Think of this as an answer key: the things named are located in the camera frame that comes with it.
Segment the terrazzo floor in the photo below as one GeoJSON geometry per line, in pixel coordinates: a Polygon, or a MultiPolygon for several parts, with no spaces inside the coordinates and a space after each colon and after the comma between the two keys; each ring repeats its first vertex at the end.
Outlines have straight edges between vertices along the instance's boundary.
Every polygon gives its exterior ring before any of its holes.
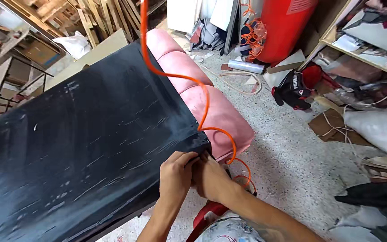
{"type": "MultiPolygon", "coordinates": [[[[204,56],[206,53],[208,51],[194,51],[191,55],[204,56]]],[[[228,56],[219,56],[214,52],[213,56],[199,64],[219,74],[223,72],[220,70],[221,64],[228,63],[236,56],[233,52],[228,56]]],[[[323,142],[313,133],[307,123],[323,112],[316,103],[312,104],[310,112],[294,111],[286,105],[277,106],[265,88],[257,95],[248,97],[230,89],[210,73],[206,74],[255,131],[251,146],[239,158],[252,171],[258,197],[331,241],[327,229],[334,225],[337,218],[357,211],[355,206],[336,202],[334,196],[342,193],[346,187],[368,182],[358,168],[360,160],[354,157],[350,145],[323,142]]],[[[238,87],[242,87],[241,83],[247,79],[226,77],[228,82],[238,87]]],[[[355,145],[355,149],[362,157],[380,154],[371,147],[355,145]]],[[[232,174],[246,174],[244,169],[235,162],[230,165],[232,174]]],[[[167,241],[186,240],[192,230],[193,219],[205,202],[194,190],[189,191],[167,241]]],[[[135,241],[148,222],[152,209],[98,241],[135,241]]]]}

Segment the black fabric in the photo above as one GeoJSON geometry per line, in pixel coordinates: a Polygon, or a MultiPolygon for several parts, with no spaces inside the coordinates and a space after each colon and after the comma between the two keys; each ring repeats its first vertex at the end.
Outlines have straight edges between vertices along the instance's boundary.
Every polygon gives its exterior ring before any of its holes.
{"type": "Polygon", "coordinates": [[[387,207],[387,183],[367,183],[347,188],[346,196],[336,196],[340,202],[352,205],[387,207]]]}
{"type": "Polygon", "coordinates": [[[0,241],[85,241],[139,215],[175,150],[210,149],[197,127],[138,42],[5,113],[0,241]]]}

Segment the pink sofa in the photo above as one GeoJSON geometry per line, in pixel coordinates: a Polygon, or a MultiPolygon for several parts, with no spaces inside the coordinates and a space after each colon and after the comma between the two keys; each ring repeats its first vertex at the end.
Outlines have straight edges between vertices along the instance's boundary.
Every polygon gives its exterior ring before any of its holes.
{"type": "MultiPolygon", "coordinates": [[[[210,108],[203,126],[228,131],[235,140],[237,154],[245,151],[255,135],[253,129],[177,42],[165,30],[153,29],[147,33],[147,46],[165,73],[191,76],[207,85],[210,108]]],[[[202,88],[197,83],[182,78],[170,77],[169,80],[199,122],[206,104],[202,88]]],[[[231,157],[232,144],[225,134],[215,130],[207,130],[205,133],[212,144],[213,156],[218,161],[231,157]]]]}

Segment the wooden shelf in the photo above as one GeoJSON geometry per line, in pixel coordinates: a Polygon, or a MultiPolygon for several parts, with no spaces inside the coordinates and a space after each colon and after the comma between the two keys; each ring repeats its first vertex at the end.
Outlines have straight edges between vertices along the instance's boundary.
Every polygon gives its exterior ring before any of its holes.
{"type": "Polygon", "coordinates": [[[345,53],[348,56],[356,58],[362,62],[365,62],[369,65],[372,65],[375,68],[378,68],[378,69],[381,69],[381,70],[387,72],[387,57],[385,57],[385,56],[375,56],[375,55],[364,54],[364,53],[355,54],[353,52],[344,50],[340,47],[336,47],[335,45],[333,45],[333,43],[331,41],[327,40],[326,38],[322,39],[321,42],[323,42],[324,44],[326,44],[327,46],[329,46],[333,49],[336,49],[340,52],[345,53]]]}

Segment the white rope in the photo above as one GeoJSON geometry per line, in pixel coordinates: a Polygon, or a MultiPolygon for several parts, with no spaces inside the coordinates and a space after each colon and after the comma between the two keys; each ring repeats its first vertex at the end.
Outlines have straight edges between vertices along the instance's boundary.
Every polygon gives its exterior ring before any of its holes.
{"type": "Polygon", "coordinates": [[[218,78],[218,80],[220,80],[221,82],[225,83],[231,89],[234,89],[235,91],[238,91],[241,94],[244,94],[244,95],[247,95],[247,96],[253,96],[253,95],[257,94],[259,91],[261,91],[261,89],[262,89],[262,83],[261,83],[261,81],[259,80],[259,78],[255,74],[252,74],[252,73],[249,73],[249,72],[226,72],[226,73],[222,73],[222,74],[218,75],[218,74],[212,72],[211,70],[209,70],[207,67],[205,67],[203,65],[200,65],[200,67],[203,68],[204,70],[207,70],[208,72],[210,72],[211,74],[216,76],[218,78]],[[221,78],[222,76],[232,76],[232,75],[252,76],[256,80],[256,82],[258,83],[257,90],[255,92],[248,93],[248,92],[242,91],[242,90],[234,87],[233,85],[229,84],[227,81],[223,80],[223,78],[221,78]]]}

